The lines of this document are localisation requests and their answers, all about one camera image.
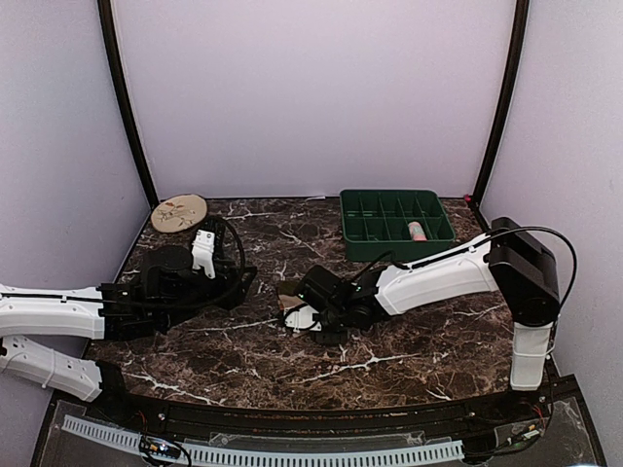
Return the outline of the beige striped sock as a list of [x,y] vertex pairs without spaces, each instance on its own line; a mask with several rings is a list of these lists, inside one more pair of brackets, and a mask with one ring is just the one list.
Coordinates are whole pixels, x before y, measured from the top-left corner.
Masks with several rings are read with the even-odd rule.
[[306,303],[295,294],[298,285],[297,280],[280,281],[276,286],[277,300],[280,310],[285,313],[292,308],[306,305]]

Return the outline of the pink patterned sock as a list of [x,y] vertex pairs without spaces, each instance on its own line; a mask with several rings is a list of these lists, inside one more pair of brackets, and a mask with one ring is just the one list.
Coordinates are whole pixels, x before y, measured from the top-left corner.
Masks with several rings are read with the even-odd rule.
[[413,221],[408,224],[408,232],[413,241],[427,241],[424,227],[418,221]]

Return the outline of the green compartment tray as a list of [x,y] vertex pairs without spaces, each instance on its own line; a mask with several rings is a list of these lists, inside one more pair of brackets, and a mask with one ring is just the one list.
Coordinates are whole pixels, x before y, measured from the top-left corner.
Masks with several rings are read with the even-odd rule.
[[[430,190],[343,190],[340,192],[346,257],[370,262],[384,252],[400,262],[449,249],[456,240],[446,210]],[[413,241],[408,224],[418,221],[427,241]]]

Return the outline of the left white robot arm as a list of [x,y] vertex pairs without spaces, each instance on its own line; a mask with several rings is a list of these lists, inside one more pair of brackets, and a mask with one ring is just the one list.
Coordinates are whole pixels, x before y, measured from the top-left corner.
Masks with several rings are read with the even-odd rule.
[[165,270],[149,285],[104,283],[77,290],[1,289],[1,370],[51,387],[100,409],[117,424],[137,416],[118,366],[80,359],[36,341],[68,336],[91,341],[134,341],[164,335],[215,305],[241,305],[255,267],[225,268],[213,278],[202,270]]

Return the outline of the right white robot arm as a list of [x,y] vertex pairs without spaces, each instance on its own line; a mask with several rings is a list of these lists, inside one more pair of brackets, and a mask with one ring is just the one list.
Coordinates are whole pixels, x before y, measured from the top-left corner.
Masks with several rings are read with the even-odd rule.
[[478,293],[498,292],[513,321],[511,389],[496,402],[507,422],[520,420],[534,405],[542,382],[551,333],[569,291],[560,291],[554,253],[535,238],[565,236],[540,226],[521,227],[500,217],[492,228],[446,252],[411,263],[376,262],[352,278],[312,267],[295,294],[311,308],[311,322],[323,332],[368,330],[416,308]]

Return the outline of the round beige embroidered coaster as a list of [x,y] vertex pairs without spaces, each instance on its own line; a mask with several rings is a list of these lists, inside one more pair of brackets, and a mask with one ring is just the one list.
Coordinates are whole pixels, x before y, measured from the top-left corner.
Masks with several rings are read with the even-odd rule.
[[151,213],[150,222],[159,233],[176,234],[197,225],[207,212],[204,198],[199,195],[180,195],[162,201]]

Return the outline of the black front rail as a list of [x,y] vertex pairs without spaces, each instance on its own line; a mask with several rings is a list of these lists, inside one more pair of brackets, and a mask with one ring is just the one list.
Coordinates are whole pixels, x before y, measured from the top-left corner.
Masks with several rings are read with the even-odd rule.
[[135,394],[88,404],[88,413],[153,434],[203,438],[218,432],[244,435],[377,435],[422,431],[428,435],[489,433],[506,424],[545,421],[551,398],[506,391],[454,402],[371,410],[259,410],[166,401]]

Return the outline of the right black frame post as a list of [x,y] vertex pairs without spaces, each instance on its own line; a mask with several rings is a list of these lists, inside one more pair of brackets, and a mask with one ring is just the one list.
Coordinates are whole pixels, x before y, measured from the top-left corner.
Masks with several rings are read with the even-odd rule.
[[517,0],[515,2],[508,53],[495,107],[494,119],[481,167],[471,195],[471,200],[475,205],[480,205],[482,203],[493,174],[495,160],[501,144],[519,72],[528,25],[530,3],[530,0]]

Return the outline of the black frame post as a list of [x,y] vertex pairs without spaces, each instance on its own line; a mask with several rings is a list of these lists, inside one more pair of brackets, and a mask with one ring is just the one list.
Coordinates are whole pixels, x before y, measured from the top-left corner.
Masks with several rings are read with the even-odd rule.
[[495,160],[501,144],[519,72],[528,25],[530,3],[530,0],[517,0],[515,2],[508,53],[495,107],[494,119],[481,167],[471,195],[471,200],[475,205],[480,205],[482,203],[493,174]]
[[159,204],[159,197],[148,167],[147,158],[143,150],[138,126],[130,102],[124,65],[122,64],[121,49],[115,26],[113,2],[109,0],[97,0],[96,4],[113,90],[128,141],[130,154],[144,196],[149,206],[154,208]]

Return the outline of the left black frame post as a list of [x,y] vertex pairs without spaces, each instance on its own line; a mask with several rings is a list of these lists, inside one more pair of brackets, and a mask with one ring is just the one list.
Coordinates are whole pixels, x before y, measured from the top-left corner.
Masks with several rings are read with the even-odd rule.
[[115,26],[113,2],[109,0],[97,0],[96,4],[113,90],[128,141],[130,154],[144,196],[149,206],[154,208],[159,204],[159,197],[148,167],[147,158],[143,150],[138,126],[130,102],[124,65],[122,64],[121,49]]

